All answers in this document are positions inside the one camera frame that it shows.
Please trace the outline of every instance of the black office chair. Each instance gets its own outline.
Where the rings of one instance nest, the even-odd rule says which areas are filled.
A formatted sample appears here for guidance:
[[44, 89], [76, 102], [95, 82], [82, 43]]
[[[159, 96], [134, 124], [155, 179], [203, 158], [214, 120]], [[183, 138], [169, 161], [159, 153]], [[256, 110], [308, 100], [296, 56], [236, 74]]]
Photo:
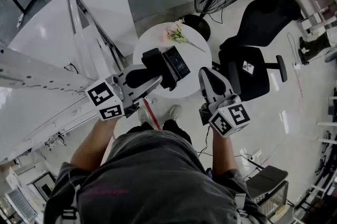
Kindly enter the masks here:
[[267, 193], [276, 189], [287, 176], [287, 171], [269, 165], [246, 181], [248, 193], [258, 203]]
[[296, 0], [254, 0], [243, 13], [236, 36], [228, 38], [220, 49], [239, 46], [268, 46], [291, 21], [300, 18]]
[[246, 8], [238, 34], [220, 46], [220, 65], [213, 66], [229, 79], [242, 101], [269, 92], [267, 69], [280, 70], [282, 82], [287, 81], [282, 56], [276, 56], [277, 63], [265, 63], [260, 49], [251, 46], [268, 46], [290, 21], [299, 17], [300, 7], [295, 0], [255, 0]]

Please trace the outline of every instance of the tiled floor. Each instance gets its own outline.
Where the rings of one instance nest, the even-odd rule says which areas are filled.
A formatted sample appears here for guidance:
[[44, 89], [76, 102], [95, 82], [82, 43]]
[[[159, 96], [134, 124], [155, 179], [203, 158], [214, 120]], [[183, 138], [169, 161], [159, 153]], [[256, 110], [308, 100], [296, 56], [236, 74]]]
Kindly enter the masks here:
[[[239, 0], [227, 7], [223, 12], [223, 24], [212, 22], [209, 16], [205, 18], [212, 30], [209, 45], [214, 61], [218, 61], [219, 45], [237, 33], [242, 14], [250, 1], [252, 0]], [[220, 13], [212, 16], [217, 21], [221, 20]], [[301, 32], [296, 22], [290, 23], [268, 47], [261, 48], [266, 62], [276, 62], [275, 56], [282, 55], [288, 71], [288, 81], [282, 83], [278, 71], [269, 71], [270, 92], [247, 103], [252, 121], [232, 136], [232, 142], [236, 155], [254, 154], [261, 149], [262, 156], [257, 159], [259, 164], [270, 164], [288, 171], [288, 198], [296, 202], [313, 182], [314, 170], [320, 159], [321, 145], [316, 139], [322, 137], [327, 128], [317, 126], [316, 122], [331, 120], [328, 118], [328, 96], [333, 94], [335, 86], [336, 62], [325, 63], [322, 57], [308, 66], [301, 65], [295, 72], [293, 63], [296, 59], [289, 44], [288, 32], [294, 37], [297, 50]], [[204, 102], [200, 92], [178, 100], [156, 98], [157, 102], [151, 104], [151, 108], [159, 122], [165, 121], [172, 105], [180, 104], [183, 107], [180, 127], [191, 136], [196, 151], [204, 148], [207, 127], [202, 126], [199, 117], [199, 108]], [[72, 131], [66, 138], [66, 147], [59, 145], [51, 152], [47, 148], [41, 149], [52, 172], [57, 173], [61, 163], [69, 161], [94, 122], [95, 120], [87, 122]], [[135, 125], [136, 114], [129, 119], [122, 118], [115, 130], [116, 137]], [[211, 133], [208, 144], [205, 152], [212, 154]], [[211, 156], [203, 154], [200, 159], [205, 168], [211, 167]], [[236, 159], [245, 176], [254, 170], [244, 158]]]

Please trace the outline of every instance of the chair backrest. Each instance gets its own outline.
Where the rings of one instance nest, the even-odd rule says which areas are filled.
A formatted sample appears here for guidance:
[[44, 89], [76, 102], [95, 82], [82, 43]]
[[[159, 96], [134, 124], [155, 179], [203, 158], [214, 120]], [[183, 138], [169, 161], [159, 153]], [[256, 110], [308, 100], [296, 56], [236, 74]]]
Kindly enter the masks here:
[[267, 166], [246, 181], [249, 195], [255, 199], [275, 189], [288, 176], [288, 172]]
[[299, 19], [296, 0], [254, 0], [247, 6], [239, 32], [228, 38], [220, 49], [235, 46], [268, 46], [291, 21]]

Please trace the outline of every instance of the white sneaker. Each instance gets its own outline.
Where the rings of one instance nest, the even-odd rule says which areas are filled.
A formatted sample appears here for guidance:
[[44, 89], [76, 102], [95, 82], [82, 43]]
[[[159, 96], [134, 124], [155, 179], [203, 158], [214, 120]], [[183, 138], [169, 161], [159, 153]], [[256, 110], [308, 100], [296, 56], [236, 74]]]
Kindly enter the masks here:
[[150, 122], [150, 118], [148, 117], [148, 113], [144, 108], [140, 108], [138, 110], [137, 119], [138, 119], [140, 125]]
[[174, 105], [170, 110], [168, 119], [178, 121], [178, 119], [181, 117], [182, 112], [183, 108], [180, 105]]

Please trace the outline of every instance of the gray t-shirt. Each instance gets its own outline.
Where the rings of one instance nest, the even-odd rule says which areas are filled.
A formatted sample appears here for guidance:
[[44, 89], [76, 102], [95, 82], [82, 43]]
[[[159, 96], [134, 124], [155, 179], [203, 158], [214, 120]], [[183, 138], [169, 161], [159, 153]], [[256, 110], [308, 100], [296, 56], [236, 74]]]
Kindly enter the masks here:
[[[237, 223], [235, 195], [247, 193], [236, 170], [210, 179], [193, 147], [169, 131], [125, 134], [92, 173], [63, 163], [45, 208], [55, 223], [74, 198], [82, 223]], [[244, 210], [266, 221], [247, 195]]]

